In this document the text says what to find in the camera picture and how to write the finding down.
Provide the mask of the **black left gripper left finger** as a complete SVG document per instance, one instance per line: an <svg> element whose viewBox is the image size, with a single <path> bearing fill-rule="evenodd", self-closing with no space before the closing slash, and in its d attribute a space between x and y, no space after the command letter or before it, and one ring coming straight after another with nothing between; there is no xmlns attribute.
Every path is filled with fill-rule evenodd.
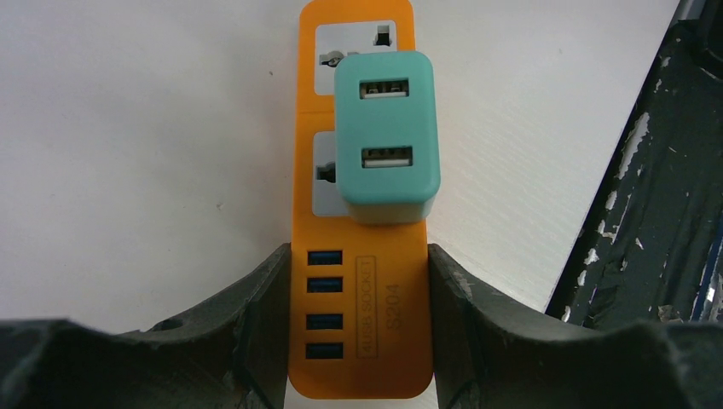
<svg viewBox="0 0 723 409"><path fill-rule="evenodd" d="M281 408L291 247L147 331L3 320L4 408Z"/></svg>

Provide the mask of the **orange power strip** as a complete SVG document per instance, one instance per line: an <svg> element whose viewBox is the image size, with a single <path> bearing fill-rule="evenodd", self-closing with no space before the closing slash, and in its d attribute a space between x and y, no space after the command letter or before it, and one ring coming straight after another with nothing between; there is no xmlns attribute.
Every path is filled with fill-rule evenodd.
<svg viewBox="0 0 723 409"><path fill-rule="evenodd" d="M433 376L425 224L362 225L333 178L339 59L414 47L407 1L312 1L299 16L288 377L310 399L409 399Z"/></svg>

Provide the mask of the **teal adapter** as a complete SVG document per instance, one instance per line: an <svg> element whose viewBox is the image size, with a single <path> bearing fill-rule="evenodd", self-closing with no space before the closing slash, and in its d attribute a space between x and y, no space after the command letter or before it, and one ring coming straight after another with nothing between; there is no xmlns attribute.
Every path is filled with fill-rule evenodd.
<svg viewBox="0 0 723 409"><path fill-rule="evenodd" d="M352 55L334 74L336 187L373 225L422 222L441 186L434 72L418 51Z"/></svg>

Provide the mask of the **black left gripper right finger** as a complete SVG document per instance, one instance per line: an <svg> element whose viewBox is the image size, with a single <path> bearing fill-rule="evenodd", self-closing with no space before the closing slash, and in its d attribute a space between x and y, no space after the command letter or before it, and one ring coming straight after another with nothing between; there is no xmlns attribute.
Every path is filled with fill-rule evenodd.
<svg viewBox="0 0 723 409"><path fill-rule="evenodd" d="M534 310L428 247L441 408L719 408L722 327L595 331Z"/></svg>

